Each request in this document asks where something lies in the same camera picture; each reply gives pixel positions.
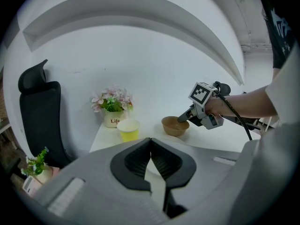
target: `potted flower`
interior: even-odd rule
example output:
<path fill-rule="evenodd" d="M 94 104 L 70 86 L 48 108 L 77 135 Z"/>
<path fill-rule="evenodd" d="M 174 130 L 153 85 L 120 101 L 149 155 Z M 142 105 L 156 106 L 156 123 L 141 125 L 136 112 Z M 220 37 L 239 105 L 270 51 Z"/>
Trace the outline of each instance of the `potted flower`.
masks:
<path fill-rule="evenodd" d="M 33 176 L 41 183 L 51 179 L 53 171 L 45 162 L 45 155 L 49 150 L 45 147 L 35 158 L 26 157 L 27 169 L 21 169 L 21 173 L 27 176 Z"/>
<path fill-rule="evenodd" d="M 117 124 L 128 117 L 128 110 L 133 110 L 132 94 L 126 89 L 116 87 L 104 89 L 101 93 L 93 93 L 91 108 L 94 112 L 104 110 L 104 124 L 108 128 L 116 128 Z"/>

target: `brown bowl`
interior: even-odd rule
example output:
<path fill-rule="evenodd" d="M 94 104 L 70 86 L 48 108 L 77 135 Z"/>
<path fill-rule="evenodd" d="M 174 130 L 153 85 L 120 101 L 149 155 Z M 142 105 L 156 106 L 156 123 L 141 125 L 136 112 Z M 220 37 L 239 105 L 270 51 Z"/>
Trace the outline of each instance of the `brown bowl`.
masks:
<path fill-rule="evenodd" d="M 161 120 L 163 124 L 164 131 L 171 136 L 178 137 L 189 128 L 189 123 L 185 122 L 178 122 L 178 117 L 165 117 Z"/>

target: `yellow cup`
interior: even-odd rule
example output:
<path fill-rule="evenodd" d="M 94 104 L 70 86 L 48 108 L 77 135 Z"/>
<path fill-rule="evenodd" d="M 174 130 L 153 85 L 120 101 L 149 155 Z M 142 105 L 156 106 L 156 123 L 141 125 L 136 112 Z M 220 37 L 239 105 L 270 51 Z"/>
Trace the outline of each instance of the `yellow cup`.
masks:
<path fill-rule="evenodd" d="M 121 133 L 123 142 L 139 139 L 140 122 L 135 119 L 125 119 L 118 123 L 117 129 Z"/>

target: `black t-shirt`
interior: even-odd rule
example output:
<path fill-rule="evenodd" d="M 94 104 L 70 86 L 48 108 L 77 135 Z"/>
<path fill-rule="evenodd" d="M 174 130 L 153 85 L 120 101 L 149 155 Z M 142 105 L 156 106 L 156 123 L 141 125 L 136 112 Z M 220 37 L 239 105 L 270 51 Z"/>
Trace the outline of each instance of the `black t-shirt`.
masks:
<path fill-rule="evenodd" d="M 278 0 L 261 0 L 265 12 L 270 41 L 273 50 L 273 68 L 281 68 L 285 63 L 292 47 L 295 37 L 284 18 Z"/>

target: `ceiling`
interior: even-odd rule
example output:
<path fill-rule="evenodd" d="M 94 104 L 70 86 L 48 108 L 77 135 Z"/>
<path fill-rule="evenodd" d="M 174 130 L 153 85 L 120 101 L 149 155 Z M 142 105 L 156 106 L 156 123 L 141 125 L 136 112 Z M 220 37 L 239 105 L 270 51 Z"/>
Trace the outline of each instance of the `ceiling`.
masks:
<path fill-rule="evenodd" d="M 261 0 L 214 0 L 230 21 L 245 53 L 271 53 Z"/>

